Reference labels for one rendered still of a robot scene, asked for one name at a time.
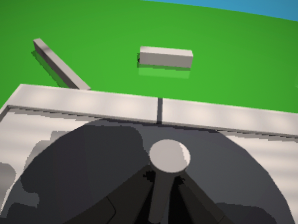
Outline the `grey metal pin with flat head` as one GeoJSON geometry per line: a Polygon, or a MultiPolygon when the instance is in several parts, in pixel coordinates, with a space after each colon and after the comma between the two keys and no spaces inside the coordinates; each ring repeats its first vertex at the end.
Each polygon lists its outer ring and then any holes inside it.
{"type": "Polygon", "coordinates": [[[188,149],[174,140],[160,140],[150,147],[149,165],[156,172],[148,221],[158,224],[164,216],[172,190],[174,177],[182,175],[189,167],[188,149]]]}

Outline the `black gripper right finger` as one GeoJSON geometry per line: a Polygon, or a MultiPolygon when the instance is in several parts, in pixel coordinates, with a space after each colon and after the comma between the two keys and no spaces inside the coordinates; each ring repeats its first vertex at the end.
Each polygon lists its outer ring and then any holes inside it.
{"type": "Polygon", "coordinates": [[[234,224],[184,172],[174,177],[169,198],[169,224],[234,224]]]}

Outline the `dark grey disc with centre hole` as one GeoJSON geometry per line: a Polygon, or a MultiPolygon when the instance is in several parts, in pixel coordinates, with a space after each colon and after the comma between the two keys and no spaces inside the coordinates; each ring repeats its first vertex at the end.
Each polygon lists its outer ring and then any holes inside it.
{"type": "Polygon", "coordinates": [[[216,129],[100,119],[48,145],[12,185],[0,224],[64,224],[149,165],[160,140],[188,149],[186,173],[234,224],[295,224],[269,172],[216,129]]]}

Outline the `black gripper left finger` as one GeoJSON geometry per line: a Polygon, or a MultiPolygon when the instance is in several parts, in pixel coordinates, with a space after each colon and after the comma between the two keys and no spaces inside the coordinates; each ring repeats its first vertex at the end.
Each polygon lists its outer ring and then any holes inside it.
{"type": "Polygon", "coordinates": [[[96,205],[64,224],[146,224],[156,172],[145,165],[96,205]]]}

